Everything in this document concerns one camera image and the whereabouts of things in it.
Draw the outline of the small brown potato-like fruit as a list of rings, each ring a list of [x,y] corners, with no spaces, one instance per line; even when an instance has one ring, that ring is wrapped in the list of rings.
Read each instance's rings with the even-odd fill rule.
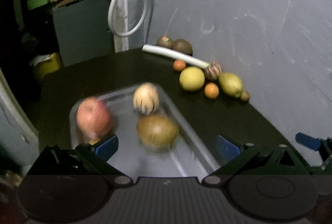
[[[241,99],[241,101],[245,101],[245,102],[249,101],[250,100],[250,93],[247,92],[247,91],[242,92],[242,94],[240,96],[240,99]]]

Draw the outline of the small orange mandarin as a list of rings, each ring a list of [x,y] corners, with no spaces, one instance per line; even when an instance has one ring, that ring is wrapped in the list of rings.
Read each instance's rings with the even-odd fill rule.
[[[181,72],[186,68],[186,63],[183,60],[175,60],[173,63],[173,69]]]

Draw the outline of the yellow round citrus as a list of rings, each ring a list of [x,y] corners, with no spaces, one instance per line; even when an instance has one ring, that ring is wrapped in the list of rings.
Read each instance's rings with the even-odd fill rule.
[[[179,84],[184,90],[197,91],[202,88],[204,83],[205,75],[200,68],[191,66],[181,71]]]

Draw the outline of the yellow container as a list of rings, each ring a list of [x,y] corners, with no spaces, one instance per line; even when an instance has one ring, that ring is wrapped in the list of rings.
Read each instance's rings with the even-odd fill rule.
[[[35,57],[30,65],[34,67],[37,76],[42,79],[44,76],[58,71],[62,67],[61,59],[58,53],[49,55],[40,55]]]

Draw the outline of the plain brown kiwi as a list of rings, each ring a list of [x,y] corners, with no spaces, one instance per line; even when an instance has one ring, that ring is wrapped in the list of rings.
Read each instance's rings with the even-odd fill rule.
[[[177,52],[181,52],[181,53],[184,53],[184,54],[190,55],[190,56],[193,53],[191,43],[183,38],[178,38],[178,39],[174,40],[172,49]]]

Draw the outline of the white leek stalk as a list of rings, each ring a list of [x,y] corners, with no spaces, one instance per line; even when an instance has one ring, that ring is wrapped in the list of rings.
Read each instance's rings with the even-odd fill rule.
[[[190,64],[192,66],[195,66],[195,67],[198,67],[198,68],[201,68],[201,69],[206,69],[210,65],[208,62],[199,60],[195,57],[186,55],[186,54],[181,53],[181,52],[174,51],[174,50],[169,49],[169,48],[164,48],[164,47],[145,44],[142,47],[142,51],[146,52],[146,53],[151,53],[151,54],[154,54],[154,55],[160,55],[160,56],[168,57],[168,58],[174,59],[174,60],[182,60],[187,64]]]

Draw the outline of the yellow lemon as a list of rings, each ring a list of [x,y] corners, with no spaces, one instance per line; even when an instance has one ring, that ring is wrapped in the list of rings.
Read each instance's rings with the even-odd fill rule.
[[[225,94],[239,98],[243,93],[243,81],[234,73],[222,72],[218,80]]]

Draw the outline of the white door frame post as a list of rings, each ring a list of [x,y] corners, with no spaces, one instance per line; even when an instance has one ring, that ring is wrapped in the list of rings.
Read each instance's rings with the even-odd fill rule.
[[[117,32],[128,32],[128,0],[116,0],[113,19]],[[129,50],[129,38],[114,36],[115,53]]]

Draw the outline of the brown pear in tray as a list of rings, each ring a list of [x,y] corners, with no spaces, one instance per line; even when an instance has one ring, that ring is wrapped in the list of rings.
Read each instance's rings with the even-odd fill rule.
[[[142,117],[136,130],[140,142],[156,152],[168,151],[179,136],[179,126],[163,114]]]

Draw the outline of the kiwi with sticker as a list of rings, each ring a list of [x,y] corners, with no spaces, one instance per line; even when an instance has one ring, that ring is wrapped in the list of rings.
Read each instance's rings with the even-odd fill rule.
[[[173,40],[167,36],[162,36],[157,39],[156,45],[159,47],[169,48],[172,49],[173,47]]]

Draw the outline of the striped pepino melon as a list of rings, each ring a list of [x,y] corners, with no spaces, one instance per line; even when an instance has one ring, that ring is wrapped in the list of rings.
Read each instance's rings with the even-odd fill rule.
[[[207,68],[204,69],[205,77],[211,81],[217,80],[221,72],[221,64],[216,61],[213,61]]]
[[[159,104],[159,92],[152,83],[140,85],[133,94],[133,108],[143,115],[157,112]]]

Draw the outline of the red apple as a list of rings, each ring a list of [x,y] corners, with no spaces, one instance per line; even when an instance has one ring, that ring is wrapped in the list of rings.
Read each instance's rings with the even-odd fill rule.
[[[78,107],[77,125],[87,138],[96,140],[112,130],[114,119],[104,102],[88,97]]]

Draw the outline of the green box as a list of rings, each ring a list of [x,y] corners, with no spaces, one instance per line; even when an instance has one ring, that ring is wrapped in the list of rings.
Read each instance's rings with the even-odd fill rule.
[[[49,3],[50,0],[28,0],[27,5],[28,9],[36,9],[38,7],[44,6]]]

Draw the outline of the striped pepino melon in tray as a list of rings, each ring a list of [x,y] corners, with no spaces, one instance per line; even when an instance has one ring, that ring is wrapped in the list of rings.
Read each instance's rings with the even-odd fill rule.
[[[140,85],[133,94],[133,108],[143,115],[157,112],[159,104],[159,92],[152,83]]]

